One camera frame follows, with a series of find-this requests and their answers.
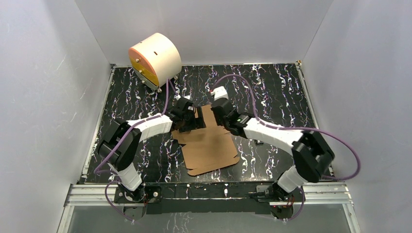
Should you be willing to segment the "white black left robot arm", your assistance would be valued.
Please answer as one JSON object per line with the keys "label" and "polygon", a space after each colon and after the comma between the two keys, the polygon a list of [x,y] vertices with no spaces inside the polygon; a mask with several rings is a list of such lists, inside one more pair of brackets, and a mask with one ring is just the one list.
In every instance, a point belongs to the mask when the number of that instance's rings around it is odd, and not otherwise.
{"label": "white black left robot arm", "polygon": [[103,164],[108,164],[126,188],[133,202],[143,200],[145,189],[133,160],[139,144],[158,134],[180,133],[205,128],[203,111],[188,97],[180,97],[165,112],[139,120],[114,120],[97,148]]}

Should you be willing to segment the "brown cardboard box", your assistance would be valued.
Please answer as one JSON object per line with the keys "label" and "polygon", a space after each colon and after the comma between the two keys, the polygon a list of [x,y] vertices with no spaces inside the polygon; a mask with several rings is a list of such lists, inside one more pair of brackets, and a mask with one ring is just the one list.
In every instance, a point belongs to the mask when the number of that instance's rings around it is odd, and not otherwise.
{"label": "brown cardboard box", "polygon": [[238,151],[231,134],[218,126],[210,105],[202,106],[205,128],[191,132],[172,132],[172,138],[182,145],[188,175],[197,176],[239,162]]}

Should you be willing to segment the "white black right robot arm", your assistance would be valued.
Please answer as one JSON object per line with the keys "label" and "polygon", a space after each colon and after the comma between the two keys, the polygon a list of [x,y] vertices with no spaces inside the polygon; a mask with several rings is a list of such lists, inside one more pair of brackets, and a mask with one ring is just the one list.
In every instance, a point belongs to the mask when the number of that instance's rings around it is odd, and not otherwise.
{"label": "white black right robot arm", "polygon": [[287,152],[294,161],[273,184],[274,196],[286,201],[303,184],[321,180],[335,154],[323,136],[314,130],[285,130],[260,122],[249,113],[239,113],[227,98],[213,101],[216,123],[231,134],[258,140]]}

